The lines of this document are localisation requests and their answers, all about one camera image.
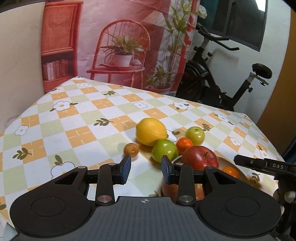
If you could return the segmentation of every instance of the tablecloth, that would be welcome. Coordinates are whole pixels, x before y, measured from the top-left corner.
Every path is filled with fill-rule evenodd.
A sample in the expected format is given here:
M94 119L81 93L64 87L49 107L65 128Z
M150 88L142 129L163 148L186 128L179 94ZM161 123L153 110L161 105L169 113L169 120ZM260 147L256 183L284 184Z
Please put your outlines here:
M232 163L237 154L283 160L245 114L75 77L40 98L0 135L0 213L9 219L17 197L74 167L119 163L124 146L137 142L136 124L147 117L164 123L173 141L192 126L202 127L202 145ZM116 197L158 192L162 174L150 151L140 145L127 183L114 186ZM255 187L269 194L277 188L272 176L240 169ZM91 184L88 198L94 194Z

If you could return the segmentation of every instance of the tall plant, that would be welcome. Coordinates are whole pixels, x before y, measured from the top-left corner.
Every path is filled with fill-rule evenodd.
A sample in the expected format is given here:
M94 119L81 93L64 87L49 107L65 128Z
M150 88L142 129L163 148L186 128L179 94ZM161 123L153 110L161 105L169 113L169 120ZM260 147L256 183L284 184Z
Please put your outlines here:
M165 19L166 30L170 33L171 44L167 46L167 52L169 53L166 56L166 65L167 70L164 70L163 67L156 67L156 72L153 76L148 76L146 82L155 89L163 89L168 85L171 85L174 81L174 58L179 50L183 46L186 46L184 42L184 37L187 34L187 27L189 25L188 18L192 15L198 15L198 12L191 11L192 0L181 0L180 5L175 8L171 6L173 10L173 21L170 23L168 19Z

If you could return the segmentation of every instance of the red chair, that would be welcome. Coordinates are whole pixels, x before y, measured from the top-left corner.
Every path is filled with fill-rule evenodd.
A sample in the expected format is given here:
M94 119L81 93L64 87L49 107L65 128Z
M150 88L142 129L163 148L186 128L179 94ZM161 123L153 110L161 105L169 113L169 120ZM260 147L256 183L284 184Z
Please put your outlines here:
M123 35L128 36L129 38L136 39L138 43L142 46L142 49L145 50L141 53L136 53L133 56L132 60L138 59L141 62L141 65L136 67L136 69L131 70L120 70L106 67L105 64L112 63L113 55L107 55L107 51L104 46L114 44L112 40L114 36L123 37ZM90 79L94 79L95 74L108 74L108 83L111 82L111 76L113 74L130 74L131 75L131 87L134 82L134 75L137 72L141 73L141 88L143 89L143 71L145 70L145 60L147 53L150 48L150 36L148 31L143 25L132 20L117 20L109 25L107 25L100 34L98 45L96 47L96 52L94 55L94 61L92 68L87 70L87 73L91 74ZM96 67L98 56L103 58L103 63Z

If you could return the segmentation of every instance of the red apple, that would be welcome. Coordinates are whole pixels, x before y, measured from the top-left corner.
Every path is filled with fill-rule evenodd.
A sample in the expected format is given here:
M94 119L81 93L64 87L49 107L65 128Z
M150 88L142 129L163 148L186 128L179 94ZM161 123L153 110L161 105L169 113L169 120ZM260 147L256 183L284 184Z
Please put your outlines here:
M204 146L189 147L181 158L181 162L190 165L194 170L203 170L207 166L219 168L215 153Z

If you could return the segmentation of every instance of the window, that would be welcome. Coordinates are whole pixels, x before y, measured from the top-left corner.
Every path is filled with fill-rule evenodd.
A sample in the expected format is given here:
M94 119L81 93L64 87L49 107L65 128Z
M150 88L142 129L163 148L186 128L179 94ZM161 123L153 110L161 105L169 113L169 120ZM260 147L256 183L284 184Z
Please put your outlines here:
M260 51L267 0L201 0L207 10L198 21L210 32Z

